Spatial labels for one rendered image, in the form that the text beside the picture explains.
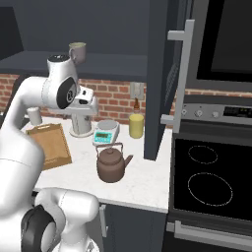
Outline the dark base cabinet door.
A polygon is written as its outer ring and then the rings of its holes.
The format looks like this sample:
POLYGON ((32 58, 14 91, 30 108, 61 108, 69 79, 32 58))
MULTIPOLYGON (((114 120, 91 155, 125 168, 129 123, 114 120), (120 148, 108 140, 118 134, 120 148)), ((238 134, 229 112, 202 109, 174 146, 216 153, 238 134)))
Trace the dark base cabinet door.
POLYGON ((104 252, 161 252, 166 214, 100 203, 104 252))

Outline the brown kettle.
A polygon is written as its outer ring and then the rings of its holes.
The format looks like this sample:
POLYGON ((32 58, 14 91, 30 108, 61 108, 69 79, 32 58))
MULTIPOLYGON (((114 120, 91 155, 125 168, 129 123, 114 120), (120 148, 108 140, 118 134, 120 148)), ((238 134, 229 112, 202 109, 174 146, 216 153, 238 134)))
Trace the brown kettle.
POLYGON ((124 157, 123 150, 117 150, 115 146, 123 147, 123 144, 102 144, 95 147, 97 175, 106 183, 120 181, 125 174, 126 166, 133 158, 132 155, 124 157))

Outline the black stove with oven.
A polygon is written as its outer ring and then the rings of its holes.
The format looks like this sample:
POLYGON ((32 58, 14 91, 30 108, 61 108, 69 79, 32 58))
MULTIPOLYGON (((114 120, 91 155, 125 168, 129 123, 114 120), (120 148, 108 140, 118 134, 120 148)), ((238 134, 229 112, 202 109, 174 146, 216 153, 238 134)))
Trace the black stove with oven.
POLYGON ((252 98, 188 95, 182 109, 167 222, 252 237, 252 98))

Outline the grey wall outlet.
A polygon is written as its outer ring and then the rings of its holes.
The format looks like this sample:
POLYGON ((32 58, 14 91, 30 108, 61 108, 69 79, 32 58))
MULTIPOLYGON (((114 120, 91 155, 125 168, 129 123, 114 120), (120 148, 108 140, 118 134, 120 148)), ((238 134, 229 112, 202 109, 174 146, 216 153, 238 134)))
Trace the grey wall outlet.
POLYGON ((143 99, 144 98, 144 84, 143 83, 130 83, 130 97, 143 99))

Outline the small white cup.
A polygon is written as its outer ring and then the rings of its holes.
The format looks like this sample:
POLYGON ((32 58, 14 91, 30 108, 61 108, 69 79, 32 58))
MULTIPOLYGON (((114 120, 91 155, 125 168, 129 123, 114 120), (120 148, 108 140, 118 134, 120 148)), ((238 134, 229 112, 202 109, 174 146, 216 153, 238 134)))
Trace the small white cup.
POLYGON ((38 107, 28 108, 27 113, 28 113, 31 125, 38 126, 42 123, 42 117, 40 114, 40 109, 38 107))

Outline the dark wall cabinet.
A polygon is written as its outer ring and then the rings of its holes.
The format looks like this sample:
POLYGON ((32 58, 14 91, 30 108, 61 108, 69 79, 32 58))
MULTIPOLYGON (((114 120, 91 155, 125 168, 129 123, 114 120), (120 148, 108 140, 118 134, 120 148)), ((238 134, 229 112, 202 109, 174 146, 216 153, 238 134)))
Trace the dark wall cabinet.
POLYGON ((147 79, 149 0, 0 0, 15 12, 24 50, 0 61, 1 74, 47 76, 47 58, 87 45, 83 79, 147 79))

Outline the teal kitchen scale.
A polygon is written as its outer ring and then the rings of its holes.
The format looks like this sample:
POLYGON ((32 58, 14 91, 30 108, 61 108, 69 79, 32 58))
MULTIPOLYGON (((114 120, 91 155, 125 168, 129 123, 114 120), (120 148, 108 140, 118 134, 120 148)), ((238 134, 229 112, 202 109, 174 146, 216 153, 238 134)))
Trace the teal kitchen scale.
POLYGON ((113 144, 119 134, 120 125, 117 121, 100 120, 94 128, 93 145, 113 144))

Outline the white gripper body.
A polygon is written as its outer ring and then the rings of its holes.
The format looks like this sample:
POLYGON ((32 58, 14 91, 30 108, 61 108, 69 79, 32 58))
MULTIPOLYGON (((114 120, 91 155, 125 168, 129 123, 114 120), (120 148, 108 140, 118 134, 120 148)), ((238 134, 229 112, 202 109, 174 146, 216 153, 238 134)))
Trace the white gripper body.
POLYGON ((66 109, 65 114, 97 115, 98 104, 94 96, 91 103, 86 103, 84 99, 75 99, 66 109))

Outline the yellow jar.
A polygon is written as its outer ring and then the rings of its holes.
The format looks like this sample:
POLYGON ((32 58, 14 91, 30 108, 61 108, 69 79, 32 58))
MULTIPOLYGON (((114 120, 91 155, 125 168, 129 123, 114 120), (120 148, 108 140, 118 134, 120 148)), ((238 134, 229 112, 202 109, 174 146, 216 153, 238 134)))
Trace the yellow jar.
POLYGON ((131 114, 129 117, 129 134, 134 139, 139 139, 144 132, 144 116, 142 114, 131 114))

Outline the wooden tray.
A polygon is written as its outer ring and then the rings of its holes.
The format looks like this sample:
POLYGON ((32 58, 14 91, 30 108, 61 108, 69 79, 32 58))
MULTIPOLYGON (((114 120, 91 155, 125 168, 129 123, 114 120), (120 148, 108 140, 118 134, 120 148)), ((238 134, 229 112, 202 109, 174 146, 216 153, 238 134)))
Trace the wooden tray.
POLYGON ((72 162, 61 124, 44 124, 27 130, 26 134, 41 145, 45 155, 43 170, 72 162))

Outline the grey-green mug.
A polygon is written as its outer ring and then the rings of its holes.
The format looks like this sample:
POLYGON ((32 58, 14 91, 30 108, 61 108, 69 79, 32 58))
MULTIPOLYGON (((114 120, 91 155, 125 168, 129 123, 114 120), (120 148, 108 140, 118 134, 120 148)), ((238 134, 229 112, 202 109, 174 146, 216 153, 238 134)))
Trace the grey-green mug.
POLYGON ((84 42, 72 42, 69 44, 69 56, 78 65, 86 60, 87 45, 84 42))

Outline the black microwave oven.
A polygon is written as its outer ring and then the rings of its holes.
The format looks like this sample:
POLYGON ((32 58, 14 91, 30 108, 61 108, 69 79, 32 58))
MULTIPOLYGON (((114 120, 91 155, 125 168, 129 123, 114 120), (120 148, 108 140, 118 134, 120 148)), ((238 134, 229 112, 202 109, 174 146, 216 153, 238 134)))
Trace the black microwave oven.
POLYGON ((252 92, 252 0, 194 0, 187 87, 252 92))

